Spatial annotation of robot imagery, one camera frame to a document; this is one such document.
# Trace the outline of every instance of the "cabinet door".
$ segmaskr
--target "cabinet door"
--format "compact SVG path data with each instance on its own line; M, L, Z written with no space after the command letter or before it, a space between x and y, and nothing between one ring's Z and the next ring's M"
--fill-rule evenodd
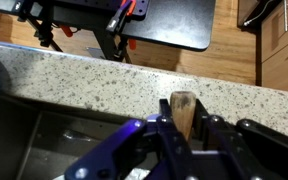
M262 86L288 91L288 46L262 64Z
M284 3L282 1L262 23L262 62L288 44L288 30L285 31L284 20Z

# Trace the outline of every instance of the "stainless steel sink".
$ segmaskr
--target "stainless steel sink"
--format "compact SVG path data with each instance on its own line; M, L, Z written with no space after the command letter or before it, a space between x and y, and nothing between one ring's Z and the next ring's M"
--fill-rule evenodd
M52 180L127 119L0 97L0 180Z

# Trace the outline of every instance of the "small wood piece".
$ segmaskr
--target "small wood piece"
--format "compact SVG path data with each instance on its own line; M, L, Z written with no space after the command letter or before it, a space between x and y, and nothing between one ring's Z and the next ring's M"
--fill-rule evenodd
M173 92L171 95L172 116L177 129L185 139L190 138L196 105L196 95L188 91Z

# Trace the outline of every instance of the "red handle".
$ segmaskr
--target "red handle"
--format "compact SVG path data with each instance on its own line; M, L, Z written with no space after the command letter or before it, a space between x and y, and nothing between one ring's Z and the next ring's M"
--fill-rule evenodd
M131 50L136 49L136 40L135 39L129 39L128 44L129 44Z
M64 34L65 34L67 37L72 37L72 36L73 36L73 32L71 31L70 27L60 25L60 28L63 30Z
M123 0L121 6L123 6L123 4L126 3L126 1L127 0ZM131 1L132 1L132 4L131 4L130 8L128 9L127 13L126 13L126 16L131 16L133 14L134 9L135 9L136 0L131 0Z

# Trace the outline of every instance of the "granite countertop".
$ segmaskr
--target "granite countertop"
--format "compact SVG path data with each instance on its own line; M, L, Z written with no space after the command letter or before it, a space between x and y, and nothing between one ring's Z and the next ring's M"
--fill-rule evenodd
M29 98L134 118L158 99L192 91L209 113L249 118L288 135L288 92L0 43L0 89Z

